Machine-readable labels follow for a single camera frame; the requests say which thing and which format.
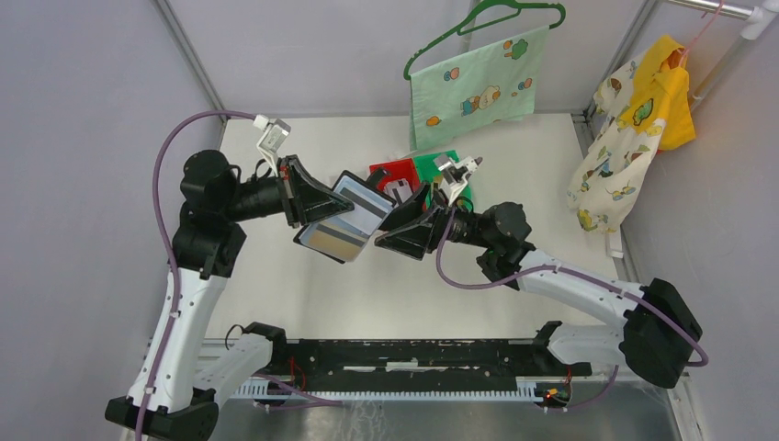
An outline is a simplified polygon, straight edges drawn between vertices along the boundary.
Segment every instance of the yellow cloth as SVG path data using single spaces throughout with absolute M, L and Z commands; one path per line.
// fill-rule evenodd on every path
M 660 137 L 660 150 L 673 150 L 695 139 L 693 117 L 687 103 L 690 75 L 684 65 L 672 67 L 681 58 L 678 50 L 684 46 L 664 35 L 649 48 L 633 77 L 635 92 L 630 97 L 630 108 L 619 116 L 621 124 L 631 126 L 637 133 L 647 131 L 657 118 L 665 119 L 666 127 Z M 651 101 L 651 111 L 640 124 L 631 119 L 641 106 Z

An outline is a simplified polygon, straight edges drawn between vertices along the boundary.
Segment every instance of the white fabric with print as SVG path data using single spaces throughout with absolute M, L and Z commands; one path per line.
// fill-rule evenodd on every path
M 601 83 L 595 96 L 597 111 L 606 114 L 597 139 L 573 174 L 567 197 L 576 209 L 581 227 L 587 232 L 615 232 L 636 203 L 649 164 L 660 144 L 665 127 L 655 119 L 652 129 L 641 133 L 626 127 L 618 118 L 629 108 L 633 96 L 633 75 L 643 54 Z

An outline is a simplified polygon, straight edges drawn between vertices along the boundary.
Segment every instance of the green towel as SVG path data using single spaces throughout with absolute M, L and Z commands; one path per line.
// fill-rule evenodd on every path
M 533 113 L 548 31 L 531 30 L 412 73 L 412 152 Z

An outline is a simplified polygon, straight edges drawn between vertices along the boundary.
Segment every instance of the cartoon print fabric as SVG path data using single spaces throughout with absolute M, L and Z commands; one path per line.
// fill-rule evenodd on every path
M 663 36 L 595 92 L 596 111 L 606 121 L 567 191 L 586 232 L 615 232 L 636 203 L 657 151 L 695 138 L 689 75 L 674 63 L 678 49 L 683 46 Z
M 531 30 L 412 73 L 411 150 L 533 113 L 548 31 Z

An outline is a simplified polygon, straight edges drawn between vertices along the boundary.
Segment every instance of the clothes hanger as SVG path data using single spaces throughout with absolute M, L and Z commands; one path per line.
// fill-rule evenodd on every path
M 516 12 L 513 14 L 510 14 L 506 17 L 498 18 L 497 20 L 493 20 L 489 23 L 484 23 L 482 25 L 475 26 L 470 29 L 463 28 L 470 23 L 471 21 L 475 20 L 476 17 L 485 9 L 489 9 L 493 6 L 509 6 L 510 8 L 516 9 Z M 557 9 L 560 13 L 560 20 L 558 20 L 557 23 L 554 23 L 552 25 L 549 25 L 550 29 L 554 29 L 562 24 L 562 22 L 565 20 L 565 6 L 555 3 L 519 3 L 515 0 L 484 0 L 480 2 L 476 7 L 473 8 L 472 11 L 470 11 L 470 14 L 468 14 L 467 17 L 465 17 L 465 20 L 462 21 L 462 23 L 458 24 L 457 26 L 451 28 L 448 30 L 444 35 L 441 37 L 438 37 L 437 39 L 433 40 L 430 44 L 428 44 L 424 49 L 418 50 L 409 60 L 409 62 L 406 63 L 406 68 L 403 70 L 403 78 L 406 79 L 406 81 L 410 81 L 412 78 L 409 75 L 409 69 L 411 69 L 413 62 L 416 61 L 417 58 L 419 58 L 420 55 L 423 53 L 429 51 L 432 49 L 436 44 L 440 43 L 443 40 L 446 40 L 450 35 L 454 34 L 455 32 L 459 36 L 463 36 L 466 34 L 469 34 L 473 32 L 474 30 L 486 28 L 488 26 L 492 26 L 496 23 L 500 23 L 502 21 L 508 20 L 510 18 L 514 18 L 519 16 L 519 13 L 522 12 L 523 9 Z

